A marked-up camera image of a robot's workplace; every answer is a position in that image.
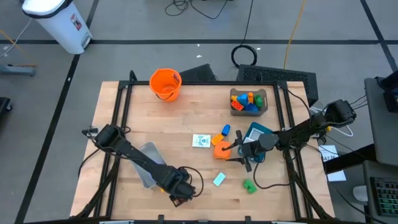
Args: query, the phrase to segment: orange bucket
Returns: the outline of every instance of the orange bucket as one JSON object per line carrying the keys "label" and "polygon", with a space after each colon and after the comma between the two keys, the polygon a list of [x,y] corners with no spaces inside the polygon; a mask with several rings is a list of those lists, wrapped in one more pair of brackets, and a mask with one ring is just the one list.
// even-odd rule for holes
{"label": "orange bucket", "polygon": [[156,70],[149,80],[149,86],[155,95],[164,101],[173,101],[178,97],[182,79],[180,74],[171,68]]}

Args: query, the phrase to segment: wooden table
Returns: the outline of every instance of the wooden table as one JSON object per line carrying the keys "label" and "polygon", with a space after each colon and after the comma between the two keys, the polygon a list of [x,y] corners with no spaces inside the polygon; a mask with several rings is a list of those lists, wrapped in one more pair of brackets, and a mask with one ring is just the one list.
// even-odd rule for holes
{"label": "wooden table", "polygon": [[[93,126],[103,127],[111,122],[117,86],[117,82],[103,82]],[[294,94],[306,98],[301,82],[290,82],[288,86]],[[260,117],[231,116],[228,103],[231,88],[265,89],[268,111]],[[288,124],[282,91],[280,96],[285,122]],[[303,103],[292,95],[290,100],[295,123],[308,119]],[[169,195],[162,193],[158,187],[144,189],[131,162],[122,160],[112,219],[156,220],[159,214],[163,214],[166,220],[244,220],[246,215],[250,215],[252,220],[294,220],[289,187],[258,189],[250,195],[242,187],[242,183],[245,179],[252,180],[252,172],[247,173],[238,162],[213,159],[213,146],[210,149],[192,148],[192,134],[210,134],[213,137],[221,132],[224,125],[230,124],[231,131],[226,140],[233,142],[235,130],[240,129],[244,134],[254,121],[271,130],[280,129],[272,86],[183,85],[176,101],[164,103],[151,92],[148,85],[134,85],[127,117],[127,126],[131,128],[131,132],[126,135],[127,139],[137,148],[152,141],[168,164],[198,169],[205,180],[205,188],[201,196],[175,208]],[[317,147],[315,140],[311,140],[309,144]],[[94,150],[94,145],[88,141],[85,156]],[[236,151],[233,150],[231,157],[238,156]],[[97,190],[103,158],[104,153],[99,152],[82,168],[71,215],[80,212]],[[334,216],[320,153],[306,147],[302,149],[302,159],[308,189],[325,211]],[[189,172],[193,176],[192,184],[200,189],[199,176],[190,170]],[[213,179],[220,172],[226,174],[226,179],[216,187]],[[286,164],[280,151],[267,152],[266,161],[260,164],[256,179],[262,186],[288,182]],[[299,188],[297,193],[304,217],[305,209]],[[101,214],[105,213],[107,192],[103,201]]]}

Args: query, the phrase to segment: table leg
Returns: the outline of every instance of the table leg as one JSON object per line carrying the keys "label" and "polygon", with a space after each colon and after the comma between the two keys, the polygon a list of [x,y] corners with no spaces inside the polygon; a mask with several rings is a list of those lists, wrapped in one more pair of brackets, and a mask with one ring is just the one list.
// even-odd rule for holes
{"label": "table leg", "polygon": [[327,174],[337,172],[349,167],[362,164],[365,160],[376,161],[376,152],[374,144],[364,146],[357,151],[347,153],[340,157],[325,162],[325,170]]}

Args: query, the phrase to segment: green block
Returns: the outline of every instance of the green block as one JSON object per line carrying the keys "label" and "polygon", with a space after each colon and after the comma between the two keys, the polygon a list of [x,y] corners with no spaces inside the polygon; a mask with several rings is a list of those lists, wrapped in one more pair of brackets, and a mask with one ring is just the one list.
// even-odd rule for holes
{"label": "green block", "polygon": [[254,103],[260,109],[262,107],[262,98],[260,95],[254,96]]}
{"label": "green block", "polygon": [[253,194],[254,192],[257,191],[256,186],[249,179],[243,182],[243,187],[248,191],[249,194]]}

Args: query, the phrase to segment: floor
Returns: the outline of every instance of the floor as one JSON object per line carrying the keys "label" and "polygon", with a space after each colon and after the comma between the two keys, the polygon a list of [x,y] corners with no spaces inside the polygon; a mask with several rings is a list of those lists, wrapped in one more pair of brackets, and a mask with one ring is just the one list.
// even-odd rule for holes
{"label": "floor", "polygon": [[[101,82],[125,80],[131,69],[139,80],[148,80],[156,68],[182,71],[205,63],[220,80],[236,79],[238,70],[231,63],[230,52],[243,38],[249,1],[228,1],[216,20],[191,7],[180,16],[167,16],[164,9],[172,0],[74,2],[96,40],[86,52],[80,56],[66,53],[33,21],[20,46],[39,65],[37,76],[0,76],[0,96],[11,98],[14,105],[0,125],[2,223],[15,222],[38,158],[45,162],[25,222],[68,217],[87,142],[80,131],[91,124]],[[209,15],[216,15],[223,3],[194,1],[195,7]],[[283,67],[287,39],[300,5],[295,0],[254,0],[246,38],[260,49],[257,65]],[[387,76],[396,69],[397,7],[395,0],[308,0],[287,69],[315,72],[319,101],[324,105],[363,96],[364,78]],[[0,29],[16,38],[28,21],[19,1],[1,1],[0,12]],[[175,13],[174,9],[170,8],[170,13]],[[0,49],[6,46],[9,43],[0,36]],[[252,56],[242,50],[236,60],[251,63]],[[0,58],[0,63],[30,61],[14,49]],[[330,134],[353,149],[373,141],[367,108],[357,114],[351,126],[354,137],[335,131]],[[340,145],[337,148],[348,152]],[[333,185],[363,209],[351,194],[354,186],[363,184],[361,167],[346,170],[346,175],[348,181]],[[333,191],[331,194],[338,218],[364,221],[363,215]]]}

